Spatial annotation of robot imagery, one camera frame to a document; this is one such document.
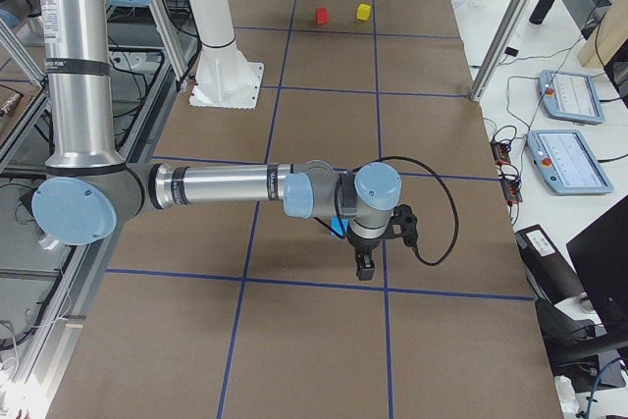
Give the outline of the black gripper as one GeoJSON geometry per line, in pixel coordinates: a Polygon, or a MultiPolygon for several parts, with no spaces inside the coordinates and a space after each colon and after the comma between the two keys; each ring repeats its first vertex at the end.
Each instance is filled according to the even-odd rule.
{"type": "Polygon", "coordinates": [[[352,226],[346,232],[347,241],[355,248],[354,260],[356,264],[356,277],[361,282],[372,281],[375,273],[375,262],[372,256],[372,249],[377,247],[382,241],[391,238],[387,232],[383,232],[375,237],[366,237],[358,234],[352,226]]]}

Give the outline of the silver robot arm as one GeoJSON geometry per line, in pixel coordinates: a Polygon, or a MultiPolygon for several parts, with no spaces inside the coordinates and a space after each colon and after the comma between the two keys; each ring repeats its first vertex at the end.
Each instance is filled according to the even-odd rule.
{"type": "MultiPolygon", "coordinates": [[[[346,224],[356,274],[370,280],[373,249],[402,234],[401,179],[384,163],[338,173],[323,161],[178,167],[135,165],[116,149],[106,6],[110,0],[40,0],[54,130],[46,179],[31,212],[68,245],[108,237],[147,210],[229,201],[279,201],[287,215],[346,224]]],[[[151,0],[139,0],[149,3],[151,0]]]]}
{"type": "Polygon", "coordinates": [[[1,20],[25,44],[44,44],[40,0],[1,0],[1,20]]]}

